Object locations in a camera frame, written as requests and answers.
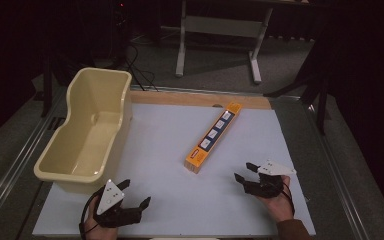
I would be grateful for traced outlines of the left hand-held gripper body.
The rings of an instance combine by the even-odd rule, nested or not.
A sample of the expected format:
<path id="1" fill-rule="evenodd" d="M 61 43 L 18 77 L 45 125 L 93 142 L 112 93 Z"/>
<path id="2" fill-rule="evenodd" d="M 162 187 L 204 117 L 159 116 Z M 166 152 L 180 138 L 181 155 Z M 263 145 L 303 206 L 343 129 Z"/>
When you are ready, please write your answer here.
<path id="1" fill-rule="evenodd" d="M 141 221 L 139 207 L 124 209 L 121 207 L 125 194 L 111 179 L 105 184 L 94 210 L 93 218 L 102 227 L 116 228 L 137 224 Z"/>

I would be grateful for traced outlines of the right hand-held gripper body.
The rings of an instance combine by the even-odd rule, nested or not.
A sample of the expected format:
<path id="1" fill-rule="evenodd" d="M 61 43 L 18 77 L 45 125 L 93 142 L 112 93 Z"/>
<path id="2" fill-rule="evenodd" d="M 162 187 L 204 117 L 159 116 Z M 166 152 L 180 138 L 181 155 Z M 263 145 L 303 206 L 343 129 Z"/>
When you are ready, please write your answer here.
<path id="1" fill-rule="evenodd" d="M 247 194 L 262 198 L 277 197 L 283 191 L 281 177 L 297 173 L 295 169 L 271 160 L 266 160 L 257 166 L 259 166 L 259 172 L 256 174 L 259 180 L 257 182 L 245 180 L 242 186 Z"/>

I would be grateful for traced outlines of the long orange box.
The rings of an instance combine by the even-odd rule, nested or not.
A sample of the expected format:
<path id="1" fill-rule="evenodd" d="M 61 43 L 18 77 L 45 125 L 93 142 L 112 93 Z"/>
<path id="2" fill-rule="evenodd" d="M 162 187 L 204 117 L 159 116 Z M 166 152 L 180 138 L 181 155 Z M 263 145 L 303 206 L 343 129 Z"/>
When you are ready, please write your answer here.
<path id="1" fill-rule="evenodd" d="M 184 166 L 189 171 L 194 173 L 200 171 L 218 141 L 240 114 L 241 109 L 242 105 L 240 103 L 230 102 L 219 114 L 211 127 L 186 156 Z"/>

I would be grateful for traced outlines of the cream plastic bin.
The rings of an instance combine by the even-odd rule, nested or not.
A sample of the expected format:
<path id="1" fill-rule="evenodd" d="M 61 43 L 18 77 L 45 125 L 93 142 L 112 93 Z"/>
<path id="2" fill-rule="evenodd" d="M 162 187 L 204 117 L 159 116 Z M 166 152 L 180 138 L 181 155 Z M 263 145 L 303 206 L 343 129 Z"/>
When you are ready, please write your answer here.
<path id="1" fill-rule="evenodd" d="M 37 160 L 36 177 L 88 194 L 115 177 L 133 118 L 131 80 L 126 71 L 98 68 L 75 75 L 67 117 Z"/>

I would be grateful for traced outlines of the person's right hand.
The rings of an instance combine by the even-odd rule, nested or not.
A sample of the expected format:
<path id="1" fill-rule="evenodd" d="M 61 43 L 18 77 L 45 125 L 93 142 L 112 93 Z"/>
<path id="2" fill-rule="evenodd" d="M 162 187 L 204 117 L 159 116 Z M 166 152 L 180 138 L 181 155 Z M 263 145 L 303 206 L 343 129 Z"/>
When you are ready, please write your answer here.
<path id="1" fill-rule="evenodd" d="M 258 200 L 264 204 L 269 215 L 278 223 L 294 218 L 294 206 L 292 195 L 289 189 L 290 177 L 282 176 L 283 191 L 274 198 L 258 197 Z"/>

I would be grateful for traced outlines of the person's left hand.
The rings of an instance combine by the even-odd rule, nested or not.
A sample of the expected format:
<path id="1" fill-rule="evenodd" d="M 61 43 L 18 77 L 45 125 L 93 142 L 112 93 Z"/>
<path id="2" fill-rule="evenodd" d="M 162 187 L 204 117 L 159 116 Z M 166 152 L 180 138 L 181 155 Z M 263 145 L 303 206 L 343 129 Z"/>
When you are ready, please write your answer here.
<path id="1" fill-rule="evenodd" d="M 86 218 L 82 221 L 82 227 L 84 230 L 82 236 L 86 240 L 117 240 L 117 228 L 102 227 L 93 218 L 97 201 L 98 197 L 94 197 L 88 205 Z"/>

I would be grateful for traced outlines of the white sheet mat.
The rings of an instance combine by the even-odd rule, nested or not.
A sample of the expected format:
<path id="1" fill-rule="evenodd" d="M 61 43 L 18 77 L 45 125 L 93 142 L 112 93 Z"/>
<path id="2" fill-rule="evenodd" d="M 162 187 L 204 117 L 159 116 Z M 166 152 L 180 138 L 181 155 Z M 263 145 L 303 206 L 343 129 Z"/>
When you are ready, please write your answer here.
<path id="1" fill-rule="evenodd" d="M 129 180 L 123 205 L 150 201 L 126 238 L 268 237 L 277 233 L 266 208 L 244 192 L 237 175 L 257 180 L 247 163 L 271 160 L 292 167 L 277 115 L 244 109 L 198 173 L 184 160 L 221 114 L 214 107 L 136 104 L 115 180 Z"/>

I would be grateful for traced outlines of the black stand legs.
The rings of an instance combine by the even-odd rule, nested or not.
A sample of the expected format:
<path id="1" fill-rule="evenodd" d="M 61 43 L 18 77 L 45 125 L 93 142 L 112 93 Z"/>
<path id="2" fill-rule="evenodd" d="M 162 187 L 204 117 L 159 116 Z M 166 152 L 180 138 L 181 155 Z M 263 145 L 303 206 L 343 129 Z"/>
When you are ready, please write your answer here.
<path id="1" fill-rule="evenodd" d="M 322 67 L 313 68 L 302 66 L 293 83 L 286 85 L 276 91 L 264 93 L 264 97 L 277 98 L 294 89 L 306 86 L 299 97 L 303 105 L 310 106 L 318 100 L 316 111 L 316 126 L 319 132 L 324 135 L 324 120 L 326 114 L 326 103 L 328 95 L 329 73 Z"/>

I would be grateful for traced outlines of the metal rail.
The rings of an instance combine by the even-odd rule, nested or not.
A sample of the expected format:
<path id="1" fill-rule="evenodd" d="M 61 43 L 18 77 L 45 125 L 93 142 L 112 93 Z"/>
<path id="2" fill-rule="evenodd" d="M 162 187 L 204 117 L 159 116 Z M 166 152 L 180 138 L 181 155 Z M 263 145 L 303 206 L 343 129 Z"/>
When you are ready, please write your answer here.
<path id="1" fill-rule="evenodd" d="M 65 100 L 65 94 L 65 87 L 55 90 L 44 116 L 42 102 L 29 100 L 0 128 L 0 208 L 42 140 L 54 111 Z"/>
<path id="2" fill-rule="evenodd" d="M 333 152 L 328 144 L 324 135 L 322 135 L 316 125 L 316 110 L 312 105 L 303 105 L 303 110 L 316 135 L 316 138 L 321 145 L 322 152 L 327 158 L 328 171 L 331 175 L 333 185 L 343 207 L 344 213 L 347 217 L 348 223 L 351 227 L 355 240 L 370 240 L 364 224 L 362 223 L 360 214 L 355 206 L 355 202 L 346 186 L 344 178 L 340 172 L 339 166 L 333 155 Z"/>

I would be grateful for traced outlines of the white metal table frame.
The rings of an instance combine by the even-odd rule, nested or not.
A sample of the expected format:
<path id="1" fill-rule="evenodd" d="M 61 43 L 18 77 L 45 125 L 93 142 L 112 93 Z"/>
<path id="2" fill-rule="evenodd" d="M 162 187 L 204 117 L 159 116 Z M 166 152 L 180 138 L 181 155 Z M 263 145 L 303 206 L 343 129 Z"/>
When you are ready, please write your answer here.
<path id="1" fill-rule="evenodd" d="M 262 82 L 258 55 L 269 25 L 273 8 L 265 10 L 262 21 L 233 20 L 214 17 L 194 16 L 187 14 L 187 0 L 182 0 L 181 20 L 180 20 L 180 44 L 177 56 L 175 75 L 184 75 L 185 55 L 186 55 L 186 33 L 204 33 L 215 35 L 226 35 L 236 37 L 254 38 L 255 47 L 248 52 L 251 73 L 255 84 Z"/>

